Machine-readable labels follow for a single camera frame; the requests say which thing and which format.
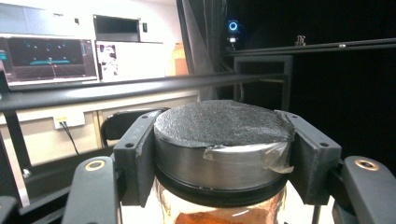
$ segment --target cylindrical container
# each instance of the cylindrical container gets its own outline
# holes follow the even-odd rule
[[[164,112],[154,133],[164,223],[276,223],[294,136],[279,114],[205,101]]]
[[[164,224],[263,224],[284,223],[286,190],[261,203],[237,207],[211,207],[177,197],[158,181],[157,197]]]

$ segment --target monitor screen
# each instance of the monitor screen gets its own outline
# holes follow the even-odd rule
[[[97,80],[89,39],[0,37],[8,86]]]

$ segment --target glass jar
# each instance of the glass jar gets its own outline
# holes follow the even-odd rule
[[[217,208],[183,200],[166,189],[157,179],[154,186],[163,213],[163,224],[284,223],[286,187],[261,203]]]

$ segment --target electrical outlet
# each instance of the electrical outlet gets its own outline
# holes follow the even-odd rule
[[[67,114],[60,114],[53,117],[53,124],[55,129],[62,129],[60,122],[66,122],[67,127],[75,127],[85,124],[83,112],[71,112]]]

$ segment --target black foam surface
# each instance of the black foam surface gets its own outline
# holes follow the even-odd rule
[[[154,124],[157,138],[181,147],[245,146],[291,142],[293,125],[275,111],[231,100],[179,106]]]

